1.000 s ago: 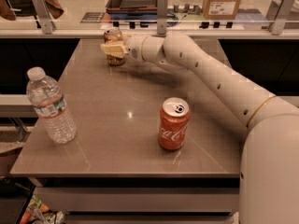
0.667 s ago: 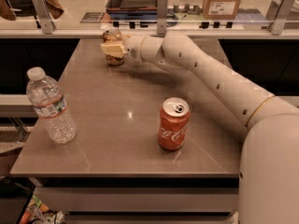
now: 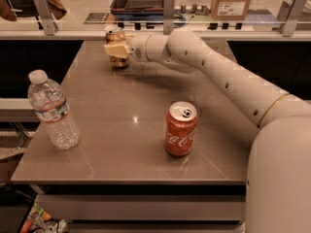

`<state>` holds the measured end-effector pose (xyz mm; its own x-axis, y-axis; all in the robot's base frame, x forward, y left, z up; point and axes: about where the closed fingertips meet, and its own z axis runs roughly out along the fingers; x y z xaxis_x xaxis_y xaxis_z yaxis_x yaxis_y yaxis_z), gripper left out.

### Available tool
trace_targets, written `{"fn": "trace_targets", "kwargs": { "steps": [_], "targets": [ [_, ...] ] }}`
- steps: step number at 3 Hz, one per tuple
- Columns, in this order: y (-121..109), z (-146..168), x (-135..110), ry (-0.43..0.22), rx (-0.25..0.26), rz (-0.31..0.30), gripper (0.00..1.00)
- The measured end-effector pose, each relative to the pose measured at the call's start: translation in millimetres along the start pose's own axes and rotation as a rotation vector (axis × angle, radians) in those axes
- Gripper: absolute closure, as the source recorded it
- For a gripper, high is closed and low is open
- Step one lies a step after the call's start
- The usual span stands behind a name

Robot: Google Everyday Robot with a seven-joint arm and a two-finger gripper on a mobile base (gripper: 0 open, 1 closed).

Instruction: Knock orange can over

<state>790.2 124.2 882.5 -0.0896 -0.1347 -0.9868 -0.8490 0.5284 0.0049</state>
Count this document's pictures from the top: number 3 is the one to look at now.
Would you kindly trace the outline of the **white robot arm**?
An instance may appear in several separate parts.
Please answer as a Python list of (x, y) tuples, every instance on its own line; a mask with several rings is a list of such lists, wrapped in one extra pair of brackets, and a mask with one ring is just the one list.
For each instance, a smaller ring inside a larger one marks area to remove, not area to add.
[(107, 54), (202, 72), (259, 133), (247, 170), (246, 233), (311, 233), (311, 105), (212, 50), (194, 32), (138, 33)]

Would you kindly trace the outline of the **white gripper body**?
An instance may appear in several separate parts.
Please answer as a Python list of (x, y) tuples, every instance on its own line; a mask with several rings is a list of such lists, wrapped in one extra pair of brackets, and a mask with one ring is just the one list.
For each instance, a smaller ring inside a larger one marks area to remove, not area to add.
[(147, 43), (150, 37), (150, 34), (141, 33), (128, 39), (130, 53), (137, 61), (149, 62), (147, 56)]

